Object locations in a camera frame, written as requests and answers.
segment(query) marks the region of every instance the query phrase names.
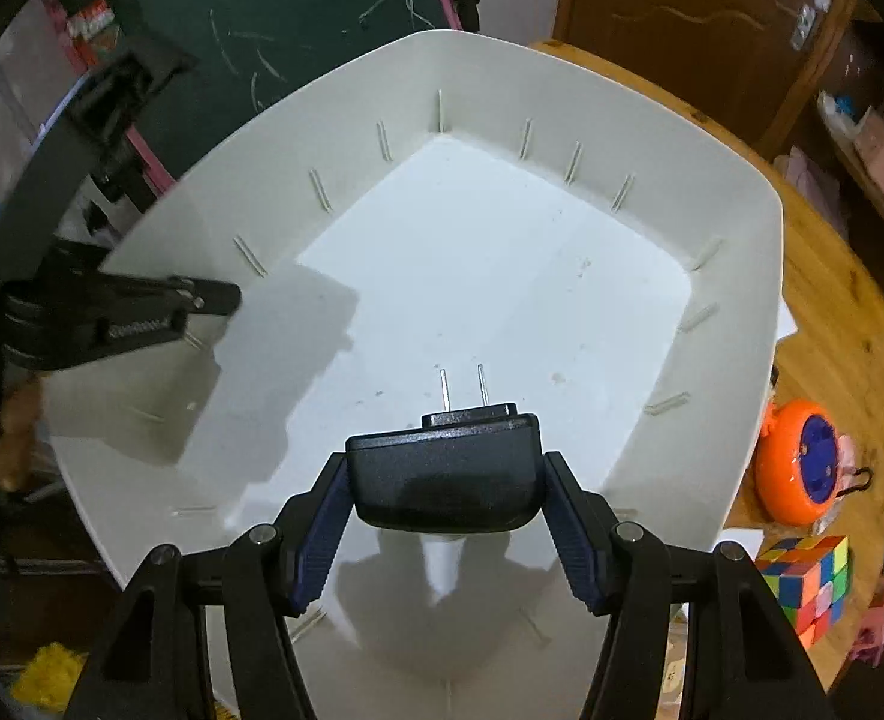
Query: green chalkboard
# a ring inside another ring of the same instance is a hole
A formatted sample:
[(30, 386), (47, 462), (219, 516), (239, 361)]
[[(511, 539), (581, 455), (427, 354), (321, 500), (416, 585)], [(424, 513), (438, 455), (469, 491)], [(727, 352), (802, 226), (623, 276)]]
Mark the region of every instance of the green chalkboard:
[[(93, 0), (60, 0), (71, 15)], [(138, 122), (178, 177), (300, 86), (421, 29), (448, 26), (440, 0), (106, 0), (122, 34), (162, 34), (194, 55)]]

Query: rubik's cube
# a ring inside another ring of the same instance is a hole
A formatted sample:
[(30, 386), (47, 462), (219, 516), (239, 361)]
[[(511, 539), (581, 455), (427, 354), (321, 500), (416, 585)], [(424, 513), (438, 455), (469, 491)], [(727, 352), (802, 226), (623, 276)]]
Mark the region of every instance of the rubik's cube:
[(783, 538), (755, 565), (805, 648), (842, 617), (849, 590), (848, 536)]

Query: blue circle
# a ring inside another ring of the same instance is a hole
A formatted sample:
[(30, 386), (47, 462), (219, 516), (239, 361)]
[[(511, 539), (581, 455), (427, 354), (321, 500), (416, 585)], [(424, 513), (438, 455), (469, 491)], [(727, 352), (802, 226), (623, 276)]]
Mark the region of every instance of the blue circle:
[(829, 500), (838, 474), (838, 444), (834, 428), (821, 416), (810, 416), (802, 426), (799, 466), (808, 497), (814, 503)]

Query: green square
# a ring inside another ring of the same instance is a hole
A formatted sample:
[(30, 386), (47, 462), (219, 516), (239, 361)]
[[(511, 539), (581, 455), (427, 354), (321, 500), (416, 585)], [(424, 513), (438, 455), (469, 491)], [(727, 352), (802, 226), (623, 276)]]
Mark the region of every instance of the green square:
[(832, 603), (849, 591), (849, 567), (845, 566), (832, 577)]

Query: wooden door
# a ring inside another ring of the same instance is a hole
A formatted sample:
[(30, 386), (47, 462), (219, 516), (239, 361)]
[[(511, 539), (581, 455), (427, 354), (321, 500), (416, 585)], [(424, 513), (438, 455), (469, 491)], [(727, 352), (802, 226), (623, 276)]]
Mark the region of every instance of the wooden door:
[(789, 45), (813, 0), (573, 0), (565, 40), (640, 74), (747, 143), (772, 121), (824, 19)]

